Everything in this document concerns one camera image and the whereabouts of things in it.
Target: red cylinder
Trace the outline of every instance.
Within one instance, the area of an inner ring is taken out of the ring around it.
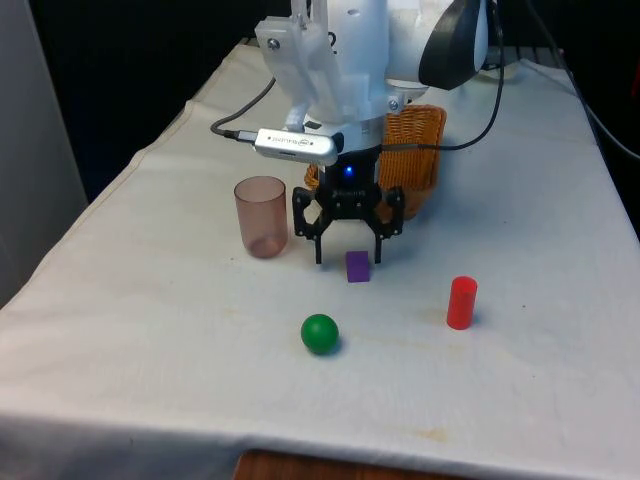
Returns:
[[[466,330],[473,321],[478,283],[471,277],[457,277],[451,284],[447,324],[455,330]]]

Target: black background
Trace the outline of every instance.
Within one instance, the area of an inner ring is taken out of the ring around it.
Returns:
[[[36,25],[90,199],[171,122],[238,40],[288,0],[32,0]],[[637,0],[538,0],[585,98],[640,151]],[[508,45],[545,46],[522,0],[502,0]],[[602,138],[636,231],[640,162]]]

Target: green ball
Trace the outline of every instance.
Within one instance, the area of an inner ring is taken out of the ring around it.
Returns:
[[[311,315],[302,324],[302,342],[316,355],[331,352],[338,344],[338,325],[327,315]]]

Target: cup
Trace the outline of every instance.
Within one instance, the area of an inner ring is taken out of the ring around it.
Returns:
[[[274,177],[251,177],[234,189],[242,243],[256,258],[272,258],[287,244],[286,187]]]

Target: black cable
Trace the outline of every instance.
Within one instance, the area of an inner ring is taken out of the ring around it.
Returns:
[[[400,143],[395,145],[383,145],[383,151],[390,152],[399,152],[404,150],[440,150],[440,151],[457,151],[464,150],[465,148],[469,148],[472,145],[480,142],[493,128],[493,124],[496,122],[496,118],[498,117],[498,111],[500,110],[500,102],[502,100],[502,90],[504,88],[504,67],[505,67],[505,54],[504,54],[504,35],[502,32],[502,25],[500,23],[500,15],[498,14],[498,5],[496,2],[491,1],[491,13],[493,14],[493,23],[495,27],[496,37],[498,39],[498,46],[500,47],[500,80],[498,82],[498,92],[496,93],[496,103],[493,107],[493,113],[491,114],[491,119],[489,123],[482,131],[480,135],[478,135],[473,140],[470,140],[462,145],[432,145],[427,143]]]
[[[524,0],[524,2],[527,5],[527,9],[529,10],[529,14],[533,18],[533,20],[536,22],[538,28],[540,29],[540,32],[545,37],[546,42],[551,47],[551,51],[552,51],[554,57],[556,57],[556,61],[558,62],[558,64],[564,69],[564,71],[569,76],[569,80],[571,80],[571,85],[573,86],[573,89],[576,92],[576,96],[578,97],[578,100],[580,100],[580,103],[582,104],[582,108],[584,108],[585,112],[587,113],[587,117],[593,119],[593,121],[600,127],[602,132],[606,136],[608,136],[609,139],[620,150],[622,150],[624,153],[626,153],[629,157],[631,157],[631,158],[633,158],[635,160],[640,160],[640,155],[638,155],[637,153],[635,153],[635,152],[631,151],[630,149],[628,149],[626,146],[624,146],[622,144],[622,142],[620,142],[620,140],[618,140],[615,136],[613,136],[613,134],[604,126],[602,121],[593,112],[591,107],[589,107],[589,104],[585,100],[584,95],[582,94],[582,92],[578,88],[578,84],[577,84],[575,78],[573,77],[573,72],[569,69],[569,66],[567,65],[567,62],[565,62],[564,56],[562,55],[562,53],[560,53],[560,49],[558,48],[558,45],[556,44],[556,42],[555,42],[555,40],[553,38],[553,35],[551,35],[551,32],[549,31],[549,29],[547,28],[546,24],[544,23],[544,20],[542,20],[542,17],[540,17],[540,15],[538,14],[538,11],[533,6],[533,3],[531,3],[531,0]]]
[[[242,107],[236,113],[229,115],[228,117],[221,118],[220,120],[217,120],[216,122],[214,122],[213,125],[211,125],[210,127],[211,131],[216,135],[220,135],[225,138],[237,139],[239,134],[237,130],[221,130],[220,127],[225,123],[229,123],[229,122],[232,122],[233,120],[240,118],[242,115],[244,115],[249,110],[251,110],[260,100],[262,100],[264,97],[267,96],[267,93],[271,91],[271,89],[275,84],[276,84],[276,79],[272,78],[267,84],[267,86],[264,88],[264,90],[262,90],[253,100],[247,103],[244,107]]]

